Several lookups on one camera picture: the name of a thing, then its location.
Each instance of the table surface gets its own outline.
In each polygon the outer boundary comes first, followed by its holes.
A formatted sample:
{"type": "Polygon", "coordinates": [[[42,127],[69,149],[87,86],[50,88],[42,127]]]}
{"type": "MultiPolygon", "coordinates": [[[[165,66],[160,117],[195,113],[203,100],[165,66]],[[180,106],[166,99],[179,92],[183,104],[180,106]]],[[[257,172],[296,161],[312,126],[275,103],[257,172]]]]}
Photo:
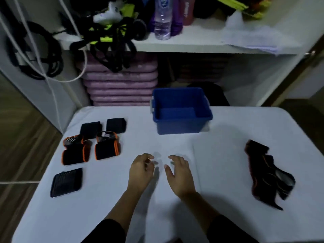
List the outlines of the table surface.
{"type": "Polygon", "coordinates": [[[85,107],[71,120],[63,139],[79,133],[81,125],[124,117],[121,154],[97,161],[94,146],[89,162],[61,164],[60,144],[48,165],[13,237],[13,243],[81,242],[108,214],[127,187],[136,155],[151,153],[155,177],[132,217],[127,242],[166,243],[174,237],[207,242],[188,209],[172,193],[163,169],[170,154],[190,163],[196,188],[217,210],[260,242],[324,240],[324,157],[291,116],[276,107],[211,107],[209,131],[158,135],[150,108],[85,107]],[[296,186],[287,200],[276,202],[284,211],[254,199],[245,143],[253,139],[270,147],[277,167],[290,172],[296,186]],[[83,167],[82,188],[50,197],[55,174],[83,167]]]}

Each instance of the white jump rope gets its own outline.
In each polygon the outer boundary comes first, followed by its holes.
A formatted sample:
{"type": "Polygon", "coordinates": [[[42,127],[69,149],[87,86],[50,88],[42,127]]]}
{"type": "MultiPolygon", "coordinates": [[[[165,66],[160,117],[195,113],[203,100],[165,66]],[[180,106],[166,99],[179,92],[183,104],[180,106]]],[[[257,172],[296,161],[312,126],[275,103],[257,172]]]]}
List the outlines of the white jump rope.
{"type": "MultiPolygon", "coordinates": [[[[21,21],[22,21],[22,24],[24,25],[26,31],[27,31],[27,34],[28,34],[28,37],[30,39],[30,42],[31,42],[31,45],[34,49],[34,52],[35,52],[35,55],[36,55],[36,59],[37,59],[37,62],[38,62],[38,65],[41,69],[41,72],[39,70],[37,70],[37,68],[30,62],[30,60],[25,56],[25,54],[22,52],[22,50],[20,49],[19,45],[17,44],[17,42],[15,41],[14,37],[12,36],[12,34],[10,33],[7,25],[5,24],[5,22],[3,21],[1,15],[0,15],[0,23],[2,24],[3,26],[3,29],[4,31],[6,32],[7,36],[9,37],[11,43],[13,44],[14,48],[17,49],[18,53],[20,54],[20,56],[24,59],[24,61],[35,71],[37,72],[39,75],[45,77],[45,80],[51,90],[51,93],[53,95],[53,99],[54,99],[54,104],[55,104],[55,110],[56,110],[56,117],[57,117],[57,122],[58,122],[58,125],[59,125],[59,130],[61,131],[61,133],[63,133],[63,129],[62,129],[62,126],[61,126],[61,122],[60,122],[60,115],[59,115],[59,109],[58,109],[58,106],[57,106],[57,100],[56,100],[56,96],[55,96],[55,93],[54,93],[54,90],[52,89],[51,85],[49,84],[49,81],[48,80],[53,80],[53,81],[56,81],[56,82],[60,82],[60,83],[70,83],[70,82],[73,82],[73,81],[76,81],[78,80],[80,77],[82,77],[82,75],[84,74],[85,70],[86,70],[86,67],[87,67],[87,62],[88,62],[88,58],[87,58],[87,53],[86,53],[86,49],[83,48],[83,54],[84,54],[84,67],[83,67],[83,70],[82,72],[79,74],[78,77],[74,78],[74,79],[71,79],[71,80],[68,80],[68,81],[60,81],[60,80],[57,80],[55,78],[50,78],[46,75],[45,73],[45,69],[41,63],[41,58],[40,58],[40,55],[39,55],[39,51],[38,51],[38,48],[37,48],[37,45],[35,43],[35,40],[30,32],[30,29],[27,25],[27,22],[26,22],[26,19],[23,15],[23,12],[21,10],[21,7],[20,7],[20,4],[18,2],[18,0],[14,0],[15,4],[16,4],[16,7],[17,7],[17,10],[18,10],[18,13],[19,13],[19,16],[21,18],[21,21]]],[[[65,3],[63,2],[63,0],[59,0],[61,6],[63,7],[65,13],[67,14],[68,18],[70,19],[71,23],[72,23],[72,26],[76,32],[76,34],[81,38],[81,35],[79,33],[79,30],[71,16],[71,13],[69,12],[69,10],[67,9],[65,3]]]]}

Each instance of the hand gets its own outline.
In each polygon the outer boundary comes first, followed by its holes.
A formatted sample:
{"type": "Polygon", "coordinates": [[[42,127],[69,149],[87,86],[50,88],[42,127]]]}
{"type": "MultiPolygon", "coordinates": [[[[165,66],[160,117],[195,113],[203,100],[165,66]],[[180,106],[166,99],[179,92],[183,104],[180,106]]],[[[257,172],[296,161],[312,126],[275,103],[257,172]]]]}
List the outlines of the hand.
{"type": "Polygon", "coordinates": [[[164,165],[164,169],[168,183],[175,195],[182,199],[188,194],[195,193],[195,184],[188,161],[176,155],[170,155],[168,158],[174,162],[174,175],[168,165],[164,165]]]}
{"type": "Polygon", "coordinates": [[[154,173],[154,164],[150,161],[154,159],[151,154],[138,155],[129,170],[127,189],[142,194],[154,173]]]}

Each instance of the stacked mat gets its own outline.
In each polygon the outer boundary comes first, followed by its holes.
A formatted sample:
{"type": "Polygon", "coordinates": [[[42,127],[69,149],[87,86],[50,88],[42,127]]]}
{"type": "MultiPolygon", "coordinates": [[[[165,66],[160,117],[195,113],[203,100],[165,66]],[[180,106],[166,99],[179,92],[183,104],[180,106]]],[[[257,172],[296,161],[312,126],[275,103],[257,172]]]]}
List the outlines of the stacked mat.
{"type": "MultiPolygon", "coordinates": [[[[76,66],[82,70],[84,62],[77,62],[76,66]]],[[[88,53],[83,83],[94,106],[148,106],[157,76],[154,54],[137,52],[129,68],[113,73],[88,53]]]]}
{"type": "Polygon", "coordinates": [[[227,54],[175,53],[170,64],[176,81],[180,83],[218,83],[228,64],[227,54]]]}

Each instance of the blue plastic box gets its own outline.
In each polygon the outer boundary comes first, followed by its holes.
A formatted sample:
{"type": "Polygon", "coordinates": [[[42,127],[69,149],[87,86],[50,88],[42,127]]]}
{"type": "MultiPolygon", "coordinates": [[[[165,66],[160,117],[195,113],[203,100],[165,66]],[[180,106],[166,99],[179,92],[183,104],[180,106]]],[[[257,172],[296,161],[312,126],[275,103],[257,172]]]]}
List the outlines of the blue plastic box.
{"type": "Polygon", "coordinates": [[[201,88],[155,89],[152,111],[159,135],[198,133],[213,119],[201,88]]]}

